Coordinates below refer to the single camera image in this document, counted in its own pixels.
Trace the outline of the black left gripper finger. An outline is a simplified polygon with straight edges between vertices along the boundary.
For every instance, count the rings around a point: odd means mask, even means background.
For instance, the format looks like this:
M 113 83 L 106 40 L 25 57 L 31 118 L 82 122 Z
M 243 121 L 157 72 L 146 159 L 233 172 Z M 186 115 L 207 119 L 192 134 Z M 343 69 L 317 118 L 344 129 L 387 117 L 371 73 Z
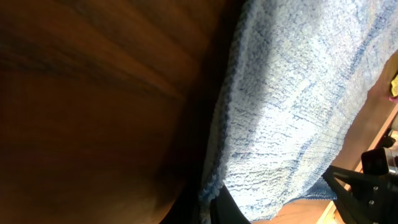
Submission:
M 211 224 L 250 224 L 225 186 L 210 203 L 210 218 Z

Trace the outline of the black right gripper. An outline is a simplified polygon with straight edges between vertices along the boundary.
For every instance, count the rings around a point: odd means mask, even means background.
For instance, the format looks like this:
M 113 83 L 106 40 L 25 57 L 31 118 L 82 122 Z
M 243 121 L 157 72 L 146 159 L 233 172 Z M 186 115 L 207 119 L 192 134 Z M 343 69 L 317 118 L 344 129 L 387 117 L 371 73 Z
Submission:
M 344 222 L 397 224 L 397 177 L 330 166 L 323 178 L 336 194 L 334 203 Z

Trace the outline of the blue microfiber cloth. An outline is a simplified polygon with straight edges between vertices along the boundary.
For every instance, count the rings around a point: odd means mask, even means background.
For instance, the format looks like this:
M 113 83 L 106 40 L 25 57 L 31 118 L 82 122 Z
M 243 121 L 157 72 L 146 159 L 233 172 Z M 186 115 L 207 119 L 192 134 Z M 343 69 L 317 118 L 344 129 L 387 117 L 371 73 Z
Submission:
M 333 199 L 322 175 L 396 50 L 396 1 L 245 2 L 213 113 L 200 222 L 211 222 L 222 188 L 250 222 Z

